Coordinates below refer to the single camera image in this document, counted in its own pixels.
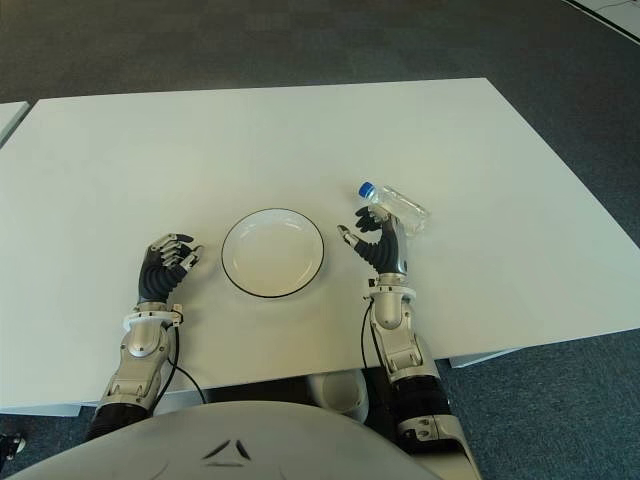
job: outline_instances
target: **robotic arm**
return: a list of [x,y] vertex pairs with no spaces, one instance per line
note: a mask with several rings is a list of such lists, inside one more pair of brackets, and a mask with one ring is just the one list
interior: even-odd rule
[[[124,319],[126,335],[120,342],[120,366],[111,377],[96,409],[87,440],[143,420],[153,414],[162,393],[160,370],[173,349],[179,351],[177,328],[182,306],[169,306],[173,289],[198,262],[202,246],[191,249],[192,237],[168,234],[146,251],[138,282],[138,304]],[[175,327],[175,341],[168,334]],[[173,371],[165,382],[171,381]]]
[[390,383],[396,443],[429,468],[444,469],[443,478],[480,479],[435,362],[412,328],[411,302],[416,292],[409,287],[402,224],[377,205],[364,207],[356,215],[361,232],[382,232],[378,243],[368,243],[344,225],[338,226],[344,241],[378,273],[377,279],[369,280],[370,327]]

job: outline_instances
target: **black cable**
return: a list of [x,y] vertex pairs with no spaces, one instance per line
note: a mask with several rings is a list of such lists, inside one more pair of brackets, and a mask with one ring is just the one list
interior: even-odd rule
[[367,358],[364,354],[364,326],[367,323],[367,315],[369,315],[372,306],[373,298],[369,302],[369,306],[367,307],[367,309],[364,311],[364,316],[362,317],[362,328],[360,329],[360,352],[362,353],[362,363],[364,364],[365,370],[369,367],[367,367]]
[[198,390],[198,393],[200,394],[200,400],[202,400],[202,404],[204,405],[205,403],[207,403],[206,398],[204,398],[204,393],[202,393],[202,389],[200,388],[200,385],[198,385],[198,382],[196,382],[194,380],[194,378],[189,375],[189,372],[187,372],[184,368],[179,367],[178,365],[174,365],[173,362],[171,361],[171,359],[169,358],[169,363],[173,366],[176,367],[176,370],[178,370],[179,372],[181,372],[185,377],[187,377],[189,380],[191,380],[191,383],[193,383],[193,385],[196,387],[196,390]]
[[[373,307],[373,298],[371,299],[371,301],[369,302],[369,305],[367,306],[367,309],[364,311],[364,316],[362,317],[362,328],[360,329],[360,352],[362,353],[362,363],[364,364],[364,368],[362,369],[362,372],[365,376],[365,379],[367,380],[367,384],[369,386],[371,386],[371,392],[373,393],[373,397],[375,397],[378,400],[377,404],[374,404],[373,402],[371,403],[371,408],[377,408],[379,406],[383,406],[385,410],[388,410],[388,406],[384,403],[384,401],[382,400],[382,397],[380,396],[380,394],[378,393],[378,389],[376,387],[376,384],[373,380],[373,378],[369,375],[369,371],[367,370],[369,368],[369,366],[367,365],[367,357],[364,354],[364,327],[367,324],[367,316],[369,316],[371,314],[371,308]],[[373,341],[374,343],[376,343],[376,337],[375,334],[373,333],[373,327],[371,330],[371,335],[373,337]]]
[[155,398],[155,400],[153,401],[153,403],[149,407],[149,416],[153,415],[153,411],[158,406],[158,403],[160,402],[160,399],[162,398],[162,396],[167,391],[167,388],[169,388],[169,384],[171,383],[171,380],[173,380],[173,376],[176,373],[176,367],[178,365],[178,357],[180,356],[180,334],[178,333],[178,329],[177,328],[174,329],[174,330],[175,330],[175,334],[176,334],[176,351],[173,354],[173,364],[172,364],[172,367],[171,367],[171,373],[169,373],[169,376],[167,377],[167,381],[164,383],[164,386],[162,387],[162,389],[158,393],[158,396]]
[[605,9],[605,8],[609,8],[609,7],[617,7],[618,5],[624,5],[625,3],[631,3],[633,1],[634,0],[625,0],[624,2],[620,2],[620,3],[610,3],[609,5],[603,5],[600,8],[596,8],[594,10],[594,12],[599,12],[600,10]]

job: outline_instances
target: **blue bottle cap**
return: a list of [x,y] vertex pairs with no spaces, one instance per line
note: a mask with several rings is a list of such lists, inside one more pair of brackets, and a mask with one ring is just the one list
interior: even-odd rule
[[371,195],[375,191],[375,189],[376,187],[373,185],[373,183],[364,182],[360,187],[360,190],[358,190],[358,195],[360,195],[362,198],[369,198],[369,195]]

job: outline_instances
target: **floor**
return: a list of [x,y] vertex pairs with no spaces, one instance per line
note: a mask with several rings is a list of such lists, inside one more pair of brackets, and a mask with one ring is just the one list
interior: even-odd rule
[[635,37],[640,37],[640,0],[576,0]]
[[[639,49],[559,0],[0,0],[0,103],[487,77],[640,244]],[[639,331],[439,367],[486,479],[640,478]],[[90,415],[0,416],[4,474]]]

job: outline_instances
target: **plastic water bottle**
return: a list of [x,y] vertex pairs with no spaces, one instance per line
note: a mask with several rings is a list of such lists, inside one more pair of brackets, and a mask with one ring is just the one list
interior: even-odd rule
[[429,216],[427,210],[388,185],[377,188],[372,183],[364,182],[358,194],[398,217],[407,235],[416,235],[424,229]]

